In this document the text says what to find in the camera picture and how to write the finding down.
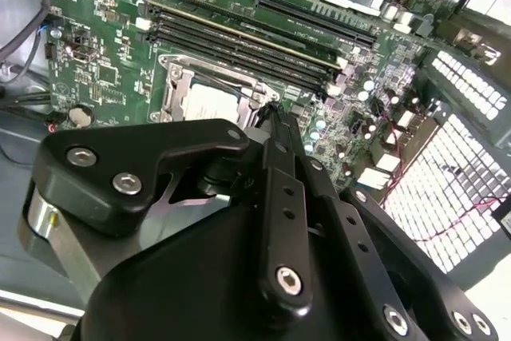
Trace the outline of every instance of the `metal bracket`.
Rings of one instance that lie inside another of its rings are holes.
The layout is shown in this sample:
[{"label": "metal bracket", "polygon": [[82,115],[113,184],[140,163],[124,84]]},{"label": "metal bracket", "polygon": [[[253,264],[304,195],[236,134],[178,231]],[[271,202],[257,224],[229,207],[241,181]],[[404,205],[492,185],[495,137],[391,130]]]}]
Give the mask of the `metal bracket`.
[{"label": "metal bracket", "polygon": [[263,221],[258,286],[271,308],[271,325],[283,327],[311,310],[312,282],[303,184],[295,178],[295,152],[289,125],[271,115],[271,138],[264,143],[263,191],[257,210]]},{"label": "metal bracket", "polygon": [[167,70],[165,95],[158,115],[160,122],[185,119],[184,100],[189,96],[194,82],[199,82],[198,77],[201,77],[200,82],[212,88],[229,93],[232,89],[237,90],[234,93],[238,97],[239,120],[236,124],[241,129],[255,124],[257,112],[262,105],[279,99],[276,91],[256,78],[204,59],[183,54],[165,54],[158,57],[158,62]]},{"label": "metal bracket", "polygon": [[311,206],[333,253],[345,260],[347,273],[353,274],[353,288],[366,316],[372,339],[395,340],[407,337],[426,341],[426,336],[408,316],[394,289],[385,267],[367,232],[360,215],[352,206],[341,201],[325,167],[312,157],[302,157],[307,191]]},{"label": "metal bracket", "polygon": [[418,325],[434,339],[494,341],[497,332],[489,319],[473,305],[465,293],[396,225],[362,189],[352,189],[343,197],[360,213],[386,265],[398,269],[416,291],[414,314]]}]

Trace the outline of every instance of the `green circuit board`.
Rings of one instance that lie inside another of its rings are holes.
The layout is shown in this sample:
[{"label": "green circuit board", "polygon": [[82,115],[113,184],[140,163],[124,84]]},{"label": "green circuit board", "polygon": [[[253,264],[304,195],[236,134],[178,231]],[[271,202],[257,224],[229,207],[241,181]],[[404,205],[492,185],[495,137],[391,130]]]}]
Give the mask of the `green circuit board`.
[{"label": "green circuit board", "polygon": [[[327,101],[319,99],[309,89],[281,81],[267,81],[279,93],[285,108],[297,116],[306,142],[315,118],[324,118],[326,127],[321,138],[312,143],[313,156],[326,165],[339,189],[351,178],[343,175],[335,145],[341,144],[347,149],[347,157],[343,161],[352,166],[365,155],[371,143],[371,140],[353,133],[351,127],[354,113],[370,116],[368,102],[357,98],[363,82],[372,80],[376,84],[371,97],[385,100],[384,89],[392,89],[401,97],[410,88],[427,47],[442,45],[435,39],[393,30],[380,18],[356,14],[320,0],[285,1],[374,35],[376,42],[372,48],[359,48],[353,42],[326,34],[323,30],[258,10],[254,6],[255,0],[191,1],[287,31],[288,35],[301,42],[314,43],[335,52],[337,57],[355,67],[355,73],[347,83],[347,91],[338,97],[329,97]],[[435,20],[449,17],[457,4],[457,0],[406,1],[413,12],[431,14]],[[197,8],[190,8],[186,0],[53,0],[52,15],[61,20],[61,35],[48,36],[47,46],[47,50],[53,50],[49,67],[55,110],[66,113],[74,105],[85,105],[94,113],[93,126],[152,122],[150,115],[160,109],[165,89],[166,72],[157,64],[157,57],[182,50],[171,44],[149,44],[138,38],[141,31],[136,20],[140,17],[141,3],[200,14]],[[209,17],[219,25],[236,28],[229,17],[218,14],[209,14]],[[80,31],[88,34],[94,60],[83,62],[69,56],[69,45]],[[296,46],[296,49],[305,50],[307,47]],[[318,57],[316,52],[309,50],[308,53]],[[60,128],[71,129],[73,126],[64,122]]]}]

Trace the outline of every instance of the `ram slot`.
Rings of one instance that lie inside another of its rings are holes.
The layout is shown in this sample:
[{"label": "ram slot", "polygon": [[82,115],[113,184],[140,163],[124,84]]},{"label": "ram slot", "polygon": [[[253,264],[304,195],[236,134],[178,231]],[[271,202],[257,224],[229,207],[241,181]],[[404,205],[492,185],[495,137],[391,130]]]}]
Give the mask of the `ram slot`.
[{"label": "ram slot", "polygon": [[254,57],[259,57],[262,60],[273,62],[276,65],[293,69],[305,75],[311,74],[312,72],[324,79],[331,78],[331,71],[322,66],[302,59],[301,57],[293,57],[271,47],[248,39],[243,39],[243,37],[238,34],[216,30],[212,27],[204,26],[198,22],[190,21],[175,15],[161,14],[160,18],[161,25],[163,26],[171,26],[172,28],[184,30],[196,37],[204,38],[208,36],[207,38],[211,40],[212,43],[225,47],[226,49],[235,50],[242,54],[250,54]]},{"label": "ram slot", "polygon": [[256,37],[260,36],[261,38],[273,43],[284,43],[287,48],[300,50],[302,53],[313,54],[325,61],[331,61],[332,64],[335,63],[338,56],[332,48],[322,46],[317,42],[301,38],[300,36],[296,36],[288,31],[281,30],[246,16],[235,14],[230,10],[224,10],[210,3],[200,2],[198,0],[149,0],[149,6],[155,6],[159,9],[166,10],[178,9],[184,12],[187,10],[193,10],[194,14],[207,19],[212,19],[215,16],[221,16],[222,18],[225,18],[231,23],[237,25],[235,28],[238,30],[248,32]]},{"label": "ram slot", "polygon": [[358,46],[370,49],[376,43],[376,36],[367,31],[355,28],[328,16],[317,14],[284,0],[255,0],[255,7],[258,10],[266,10],[274,14],[283,15],[316,30],[323,31],[345,41],[353,42]]},{"label": "ram slot", "polygon": [[205,57],[219,62],[222,65],[247,71],[252,74],[282,81],[288,84],[309,89],[312,92],[322,92],[322,81],[318,77],[312,77],[298,73],[281,65],[276,65],[259,57],[244,54],[236,49],[218,46],[216,42],[206,37],[197,37],[189,31],[181,31],[175,28],[161,26],[153,37],[165,42],[172,47],[183,50],[197,57]]}]

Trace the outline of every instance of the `screw hole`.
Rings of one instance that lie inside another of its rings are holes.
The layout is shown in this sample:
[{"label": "screw hole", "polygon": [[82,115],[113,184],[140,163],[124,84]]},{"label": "screw hole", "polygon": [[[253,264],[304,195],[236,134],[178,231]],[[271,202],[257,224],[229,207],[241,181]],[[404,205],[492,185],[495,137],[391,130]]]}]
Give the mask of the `screw hole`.
[{"label": "screw hole", "polygon": [[364,253],[369,253],[369,248],[364,243],[358,243],[358,248]]},{"label": "screw hole", "polygon": [[295,219],[295,214],[293,212],[291,212],[289,209],[284,209],[284,215],[289,219],[289,220],[294,220]]},{"label": "screw hole", "polygon": [[239,139],[241,138],[240,134],[239,134],[239,133],[237,133],[237,132],[236,132],[235,130],[233,130],[233,129],[229,129],[229,130],[227,131],[227,133],[229,134],[229,136],[230,136],[230,137],[233,137],[233,138],[235,138],[235,139],[237,139],[237,140],[239,140]]},{"label": "screw hole", "polygon": [[278,141],[275,143],[275,147],[277,147],[277,149],[282,152],[282,153],[287,153],[287,148],[282,144],[282,143],[279,143]]}]

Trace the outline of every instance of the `chip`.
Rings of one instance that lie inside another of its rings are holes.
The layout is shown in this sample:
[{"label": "chip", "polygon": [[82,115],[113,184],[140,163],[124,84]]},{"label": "chip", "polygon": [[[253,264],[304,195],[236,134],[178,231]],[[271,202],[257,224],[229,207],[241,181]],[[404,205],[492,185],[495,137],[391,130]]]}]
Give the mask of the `chip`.
[{"label": "chip", "polygon": [[102,83],[116,84],[116,82],[117,82],[117,68],[105,67],[103,65],[100,65],[99,80]]}]

